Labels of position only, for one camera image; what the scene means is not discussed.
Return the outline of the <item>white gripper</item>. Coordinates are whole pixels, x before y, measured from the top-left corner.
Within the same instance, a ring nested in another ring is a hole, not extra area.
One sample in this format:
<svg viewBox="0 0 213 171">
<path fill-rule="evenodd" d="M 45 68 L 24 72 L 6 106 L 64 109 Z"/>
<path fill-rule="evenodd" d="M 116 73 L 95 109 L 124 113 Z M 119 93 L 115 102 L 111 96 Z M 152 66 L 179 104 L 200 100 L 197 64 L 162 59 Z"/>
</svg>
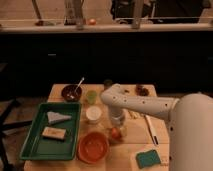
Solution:
<svg viewBox="0 0 213 171">
<path fill-rule="evenodd" d="M 110 108 L 109 109 L 109 118 L 111 123 L 114 126 L 119 126 L 121 138 L 127 136 L 127 127 L 124 124 L 125 122 L 125 114 L 120 108 Z M 110 138 L 114 138 L 114 127 L 107 128 L 108 136 Z"/>
</svg>

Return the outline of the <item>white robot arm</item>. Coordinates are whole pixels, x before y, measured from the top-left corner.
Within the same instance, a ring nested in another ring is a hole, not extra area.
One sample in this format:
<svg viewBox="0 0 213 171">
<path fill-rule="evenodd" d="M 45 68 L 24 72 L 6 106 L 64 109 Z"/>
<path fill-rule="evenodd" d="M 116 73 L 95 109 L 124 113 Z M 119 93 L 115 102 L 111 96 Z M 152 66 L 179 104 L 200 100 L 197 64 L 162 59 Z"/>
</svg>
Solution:
<svg viewBox="0 0 213 171">
<path fill-rule="evenodd" d="M 114 84 L 101 93 L 112 110 L 128 109 L 168 123 L 169 171 L 213 171 L 213 98 L 192 93 L 182 98 L 132 96 Z"/>
</svg>

